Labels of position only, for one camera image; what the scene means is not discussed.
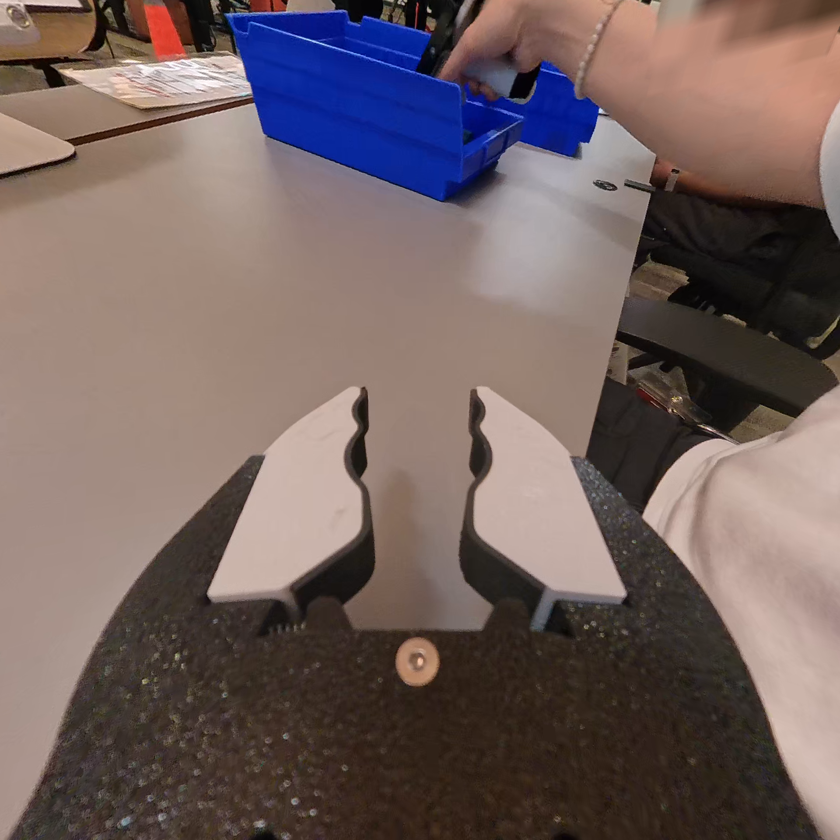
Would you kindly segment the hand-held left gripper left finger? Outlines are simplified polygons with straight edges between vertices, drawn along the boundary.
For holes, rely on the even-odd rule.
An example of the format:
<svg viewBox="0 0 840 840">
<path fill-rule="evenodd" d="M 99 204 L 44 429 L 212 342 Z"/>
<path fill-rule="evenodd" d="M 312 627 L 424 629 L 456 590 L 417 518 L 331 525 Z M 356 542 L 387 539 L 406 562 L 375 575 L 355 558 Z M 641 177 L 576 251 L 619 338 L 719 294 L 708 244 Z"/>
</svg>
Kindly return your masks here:
<svg viewBox="0 0 840 840">
<path fill-rule="evenodd" d="M 269 601 L 292 620 L 320 597 L 345 604 L 375 569 L 369 396 L 350 386 L 289 426 L 264 452 L 206 591 L 215 604 Z"/>
</svg>

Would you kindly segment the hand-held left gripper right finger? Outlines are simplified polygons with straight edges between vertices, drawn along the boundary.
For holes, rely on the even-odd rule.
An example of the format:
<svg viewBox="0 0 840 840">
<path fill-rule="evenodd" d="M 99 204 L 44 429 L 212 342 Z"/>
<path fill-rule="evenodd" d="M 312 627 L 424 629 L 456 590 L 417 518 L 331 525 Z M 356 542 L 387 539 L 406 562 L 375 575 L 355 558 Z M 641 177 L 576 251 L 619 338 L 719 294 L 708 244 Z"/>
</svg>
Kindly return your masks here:
<svg viewBox="0 0 840 840">
<path fill-rule="evenodd" d="M 562 603 L 619 606 L 627 589 L 568 449 L 489 387 L 469 395 L 469 471 L 459 540 L 465 582 L 524 604 L 533 630 Z"/>
</svg>

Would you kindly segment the blue plastic bin with tag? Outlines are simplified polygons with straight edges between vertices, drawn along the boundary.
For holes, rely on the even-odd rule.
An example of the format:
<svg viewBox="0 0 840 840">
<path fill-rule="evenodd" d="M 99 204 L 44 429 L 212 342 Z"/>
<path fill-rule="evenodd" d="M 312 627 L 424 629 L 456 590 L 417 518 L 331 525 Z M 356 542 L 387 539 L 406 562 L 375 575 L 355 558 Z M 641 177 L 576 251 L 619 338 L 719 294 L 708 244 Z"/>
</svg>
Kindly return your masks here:
<svg viewBox="0 0 840 840">
<path fill-rule="evenodd" d="M 520 141 L 521 115 L 416 71 L 429 33 L 344 10 L 227 20 L 273 140 L 440 202 Z"/>
</svg>

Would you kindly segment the person's right forearm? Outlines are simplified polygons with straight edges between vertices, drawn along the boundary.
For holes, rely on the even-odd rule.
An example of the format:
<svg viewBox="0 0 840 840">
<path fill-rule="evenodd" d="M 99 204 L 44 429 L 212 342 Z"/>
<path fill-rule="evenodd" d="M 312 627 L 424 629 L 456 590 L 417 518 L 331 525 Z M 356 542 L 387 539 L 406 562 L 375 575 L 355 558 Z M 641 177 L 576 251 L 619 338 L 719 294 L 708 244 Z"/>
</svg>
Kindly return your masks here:
<svg viewBox="0 0 840 840">
<path fill-rule="evenodd" d="M 651 151 L 735 193 L 838 203 L 838 2 L 623 2 L 584 94 Z"/>
</svg>

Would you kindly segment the person's right hand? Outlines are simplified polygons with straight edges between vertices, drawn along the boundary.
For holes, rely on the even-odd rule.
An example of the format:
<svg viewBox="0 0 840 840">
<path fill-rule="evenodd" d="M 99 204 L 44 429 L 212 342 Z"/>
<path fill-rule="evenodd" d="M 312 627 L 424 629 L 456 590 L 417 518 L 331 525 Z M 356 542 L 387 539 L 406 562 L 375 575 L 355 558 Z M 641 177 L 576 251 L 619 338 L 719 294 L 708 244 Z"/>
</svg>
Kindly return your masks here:
<svg viewBox="0 0 840 840">
<path fill-rule="evenodd" d="M 467 28 L 438 78 L 454 81 L 487 98 L 493 91 L 469 78 L 469 67 L 508 56 L 518 72 L 548 62 L 574 82 L 583 97 L 591 68 L 607 27 L 623 2 L 489 1 Z"/>
</svg>

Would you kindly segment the black bag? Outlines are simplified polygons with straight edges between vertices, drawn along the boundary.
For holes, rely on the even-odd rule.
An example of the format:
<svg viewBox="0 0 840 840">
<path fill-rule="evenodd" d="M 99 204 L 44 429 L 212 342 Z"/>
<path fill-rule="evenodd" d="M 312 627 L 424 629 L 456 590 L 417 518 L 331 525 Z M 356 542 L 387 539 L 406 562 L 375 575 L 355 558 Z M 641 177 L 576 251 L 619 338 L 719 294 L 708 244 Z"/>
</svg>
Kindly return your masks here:
<svg viewBox="0 0 840 840">
<path fill-rule="evenodd" d="M 731 441 L 646 402 L 630 385 L 605 378 L 586 457 L 637 512 L 643 512 L 666 472 L 695 447 L 702 455 Z"/>
</svg>

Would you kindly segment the laminated paper sheet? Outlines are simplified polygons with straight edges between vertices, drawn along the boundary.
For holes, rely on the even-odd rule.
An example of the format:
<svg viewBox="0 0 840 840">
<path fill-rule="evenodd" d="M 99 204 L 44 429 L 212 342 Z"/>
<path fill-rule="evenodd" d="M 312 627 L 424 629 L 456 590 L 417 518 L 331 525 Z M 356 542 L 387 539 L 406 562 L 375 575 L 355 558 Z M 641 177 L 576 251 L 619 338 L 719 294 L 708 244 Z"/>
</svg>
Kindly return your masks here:
<svg viewBox="0 0 840 840">
<path fill-rule="evenodd" d="M 59 66 L 63 78 L 135 109 L 244 100 L 252 95 L 243 62 L 228 53 L 163 61 L 122 59 L 104 66 Z"/>
</svg>

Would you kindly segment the instruction sheet on stand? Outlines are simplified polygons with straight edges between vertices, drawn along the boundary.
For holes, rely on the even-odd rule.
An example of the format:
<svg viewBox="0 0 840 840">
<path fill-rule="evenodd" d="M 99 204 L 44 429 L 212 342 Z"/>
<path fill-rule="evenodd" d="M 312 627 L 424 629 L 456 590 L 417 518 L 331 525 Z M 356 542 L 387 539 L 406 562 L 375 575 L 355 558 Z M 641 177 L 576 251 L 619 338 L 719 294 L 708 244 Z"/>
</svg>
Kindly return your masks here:
<svg viewBox="0 0 840 840">
<path fill-rule="evenodd" d="M 1 63 L 53 67 L 80 60 L 98 32 L 96 2 L 2 1 Z M 75 147 L 6 115 L 1 117 L 1 176 L 72 159 Z"/>
</svg>

